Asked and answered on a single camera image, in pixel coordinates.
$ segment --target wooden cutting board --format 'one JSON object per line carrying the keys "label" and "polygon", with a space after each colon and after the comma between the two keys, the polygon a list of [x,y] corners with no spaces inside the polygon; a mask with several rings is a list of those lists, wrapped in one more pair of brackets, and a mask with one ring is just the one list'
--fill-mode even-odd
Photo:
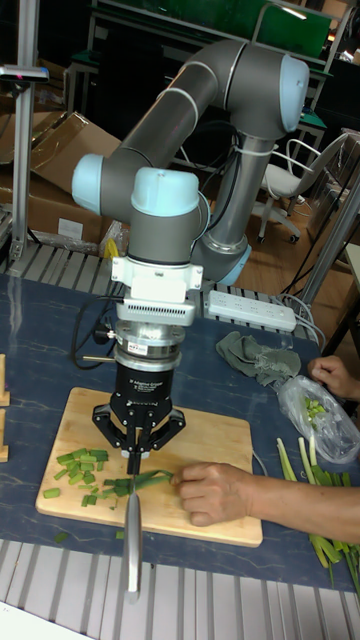
{"label": "wooden cutting board", "polygon": [[[109,461],[102,472],[95,472],[96,482],[101,484],[106,478],[126,476],[126,459],[119,450],[113,449],[92,422],[93,408],[109,402],[110,394],[89,389],[72,389],[53,449],[45,470],[36,500],[40,513],[86,520],[88,522],[123,526],[127,497],[118,498],[114,511],[110,509],[115,499],[98,500],[95,506],[81,507],[86,490],[70,486],[67,475],[58,482],[54,475],[62,469],[56,458],[65,453],[86,447],[106,449]],[[252,471],[252,444],[249,423],[238,418],[182,409],[186,427],[160,451],[152,451],[141,463],[141,472],[153,469],[167,469],[175,472],[187,464],[213,461],[227,462],[242,469]],[[45,499],[43,491],[58,486],[58,498]],[[181,508],[176,489],[164,482],[139,491],[143,529],[175,536],[185,536],[201,540],[212,540],[229,544],[257,547],[262,542],[261,522],[255,518],[243,518],[234,522],[211,525],[206,528],[194,527],[188,514]]]}

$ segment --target white chair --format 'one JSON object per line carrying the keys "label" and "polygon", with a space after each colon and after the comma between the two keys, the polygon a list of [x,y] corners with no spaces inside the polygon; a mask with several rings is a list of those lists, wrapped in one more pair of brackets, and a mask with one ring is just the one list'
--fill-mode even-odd
{"label": "white chair", "polygon": [[[297,242],[299,240],[301,232],[292,222],[290,222],[290,220],[288,220],[287,216],[290,215],[297,197],[312,186],[319,173],[345,142],[347,135],[347,133],[343,133],[341,136],[336,138],[336,140],[331,142],[322,153],[316,151],[316,149],[313,149],[301,140],[296,140],[294,138],[289,140],[286,145],[286,155],[279,153],[278,151],[273,152],[275,155],[287,160],[288,169],[281,169],[281,167],[277,167],[274,164],[268,164],[266,168],[263,181],[261,183],[261,189],[267,191],[269,196],[266,204],[256,202],[252,211],[253,214],[261,217],[260,231],[257,237],[258,242],[264,242],[265,229],[270,218],[276,222],[280,222],[292,232],[292,235],[289,238],[290,242]],[[290,145],[292,142],[306,147],[312,154],[317,156],[308,167],[290,157]],[[304,173],[301,178],[294,176],[292,171],[294,164],[303,169]],[[287,211],[274,206],[274,200],[279,200],[282,197],[292,199]]]}

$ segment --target white power strip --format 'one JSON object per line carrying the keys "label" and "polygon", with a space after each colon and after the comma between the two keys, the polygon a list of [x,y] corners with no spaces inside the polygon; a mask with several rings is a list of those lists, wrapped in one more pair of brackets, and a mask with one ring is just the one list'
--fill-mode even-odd
{"label": "white power strip", "polygon": [[294,312],[289,307],[214,290],[209,293],[209,313],[283,331],[293,331],[296,327]]}

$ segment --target green panel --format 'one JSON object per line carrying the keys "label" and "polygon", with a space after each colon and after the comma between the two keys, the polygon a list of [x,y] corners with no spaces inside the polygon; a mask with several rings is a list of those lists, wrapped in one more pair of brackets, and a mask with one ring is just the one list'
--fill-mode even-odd
{"label": "green panel", "polygon": [[[126,0],[122,4],[251,40],[259,12],[268,3],[265,0]],[[306,20],[300,20],[275,5],[269,6],[258,41],[318,58],[330,19],[312,13],[306,15]]]}

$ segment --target light blue joint cap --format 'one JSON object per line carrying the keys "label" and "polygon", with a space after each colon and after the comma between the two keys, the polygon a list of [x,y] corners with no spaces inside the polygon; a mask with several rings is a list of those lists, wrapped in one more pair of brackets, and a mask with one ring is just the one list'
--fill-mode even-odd
{"label": "light blue joint cap", "polygon": [[295,131],[298,125],[308,83],[307,64],[285,55],[280,71],[280,111],[285,131]]}
{"label": "light blue joint cap", "polygon": [[242,272],[245,263],[247,262],[247,259],[249,257],[251,253],[251,247],[248,244],[245,253],[241,256],[239,262],[235,265],[235,267],[233,267],[233,269],[231,269],[231,271],[229,271],[229,273],[225,276],[225,278],[223,278],[222,280],[220,280],[219,284],[226,284],[226,286],[230,286],[232,284],[234,284],[234,282],[236,282],[236,280],[238,279],[240,273]]}
{"label": "light blue joint cap", "polygon": [[77,204],[101,215],[100,190],[104,156],[89,153],[75,167],[72,179],[72,196]]}
{"label": "light blue joint cap", "polygon": [[148,216],[182,216],[198,206],[198,189],[193,173],[143,167],[136,174],[131,204]]}

